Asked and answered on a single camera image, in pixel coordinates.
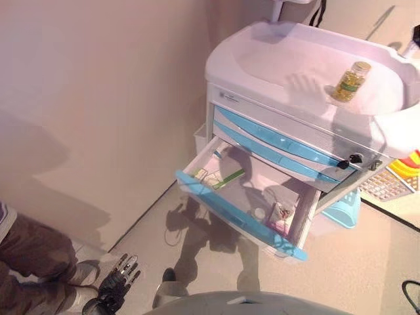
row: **black shoe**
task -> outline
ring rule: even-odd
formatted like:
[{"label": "black shoe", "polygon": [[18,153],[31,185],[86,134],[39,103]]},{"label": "black shoe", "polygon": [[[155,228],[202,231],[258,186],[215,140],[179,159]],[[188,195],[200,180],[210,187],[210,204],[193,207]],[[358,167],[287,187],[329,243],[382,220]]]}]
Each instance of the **black shoe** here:
[{"label": "black shoe", "polygon": [[167,268],[163,273],[162,282],[173,282],[176,280],[175,271],[172,268]]}]

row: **gold cap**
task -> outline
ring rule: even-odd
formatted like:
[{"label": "gold cap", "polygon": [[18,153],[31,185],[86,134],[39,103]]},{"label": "gold cap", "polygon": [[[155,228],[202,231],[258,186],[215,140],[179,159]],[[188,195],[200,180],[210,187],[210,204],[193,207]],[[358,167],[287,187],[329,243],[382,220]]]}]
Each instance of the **gold cap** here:
[{"label": "gold cap", "polygon": [[357,61],[353,64],[353,68],[361,72],[367,73],[372,67],[370,64],[364,61]]}]

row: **plastic basket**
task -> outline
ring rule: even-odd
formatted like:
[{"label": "plastic basket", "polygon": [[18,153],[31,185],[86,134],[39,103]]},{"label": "plastic basket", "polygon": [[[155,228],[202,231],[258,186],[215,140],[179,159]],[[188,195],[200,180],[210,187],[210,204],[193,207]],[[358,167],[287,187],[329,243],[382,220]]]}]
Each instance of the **plastic basket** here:
[{"label": "plastic basket", "polygon": [[386,167],[361,184],[360,189],[381,201],[389,201],[418,191],[419,177],[403,179]]}]

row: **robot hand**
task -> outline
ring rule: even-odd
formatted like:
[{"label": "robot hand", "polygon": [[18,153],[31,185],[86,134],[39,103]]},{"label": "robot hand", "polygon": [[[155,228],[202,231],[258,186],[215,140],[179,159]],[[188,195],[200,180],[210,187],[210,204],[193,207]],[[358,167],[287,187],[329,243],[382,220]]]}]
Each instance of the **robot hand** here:
[{"label": "robot hand", "polygon": [[82,315],[114,315],[124,303],[124,296],[140,276],[137,256],[124,254],[100,284],[98,297],[83,307]]}]

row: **blue drawer handle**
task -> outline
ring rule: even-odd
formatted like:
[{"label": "blue drawer handle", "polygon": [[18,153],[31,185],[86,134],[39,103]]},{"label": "blue drawer handle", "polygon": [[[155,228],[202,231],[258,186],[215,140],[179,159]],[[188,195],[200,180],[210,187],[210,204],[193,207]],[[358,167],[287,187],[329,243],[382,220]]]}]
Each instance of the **blue drawer handle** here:
[{"label": "blue drawer handle", "polygon": [[187,186],[191,193],[229,222],[286,255],[293,256],[302,261],[307,260],[308,255],[302,249],[294,246],[285,238],[275,233],[275,231],[257,222],[250,215],[247,215],[218,194],[214,193],[210,188],[200,184],[195,178],[182,171],[177,171],[176,176],[180,180],[181,185]]},{"label": "blue drawer handle", "polygon": [[224,108],[219,106],[216,107],[217,110],[232,123],[242,128],[250,135],[253,135],[254,137],[264,141],[271,146],[274,146],[277,149],[281,149],[290,154],[300,156],[301,158],[323,165],[336,167],[339,162],[336,159],[333,159],[332,157],[329,157],[326,154],[307,146],[306,144],[283,136],[276,131],[273,131],[240,115],[225,110]]},{"label": "blue drawer handle", "polygon": [[240,133],[237,133],[236,131],[231,130],[230,128],[226,127],[225,125],[219,123],[216,120],[214,121],[214,123],[217,127],[222,129],[222,131],[226,133],[230,138],[234,139],[240,146],[243,146],[247,150],[258,154],[262,158],[267,159],[268,161],[275,163],[276,165],[279,165],[281,167],[284,167],[285,169],[289,169],[293,172],[304,175],[311,179],[318,179],[324,182],[332,182],[334,184],[340,183],[338,180],[335,180],[327,175],[319,173],[314,169],[311,169],[310,167],[296,162],[293,159],[289,159],[288,157],[283,156],[280,153],[277,153],[276,151],[267,148],[266,146],[263,146],[262,144],[259,144],[258,142],[255,142],[254,140],[251,140],[250,138],[241,135]]}]

